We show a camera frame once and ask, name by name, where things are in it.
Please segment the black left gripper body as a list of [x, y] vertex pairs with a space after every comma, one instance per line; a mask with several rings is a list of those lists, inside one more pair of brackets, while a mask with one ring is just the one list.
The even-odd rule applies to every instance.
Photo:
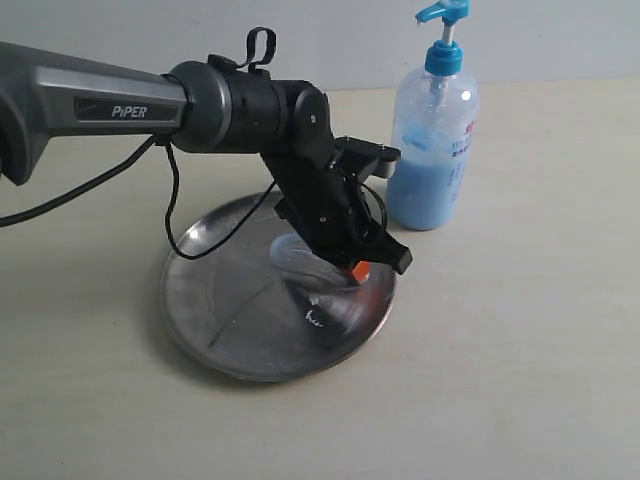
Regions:
[[278, 216], [316, 256], [335, 267], [351, 271], [372, 262], [403, 274], [411, 265], [411, 250], [388, 232], [384, 201], [368, 185], [344, 184], [336, 191], [282, 185], [280, 191]]

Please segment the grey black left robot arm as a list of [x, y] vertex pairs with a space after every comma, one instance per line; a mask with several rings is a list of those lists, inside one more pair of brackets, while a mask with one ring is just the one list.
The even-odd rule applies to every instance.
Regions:
[[410, 250], [374, 218], [363, 192], [386, 178], [397, 149], [335, 137], [327, 96], [304, 80], [275, 80], [266, 60], [212, 55], [164, 75], [11, 43], [1, 46], [1, 172], [26, 183], [56, 137], [142, 135], [191, 154], [257, 154], [282, 193], [277, 214], [311, 251], [351, 271], [397, 273]]

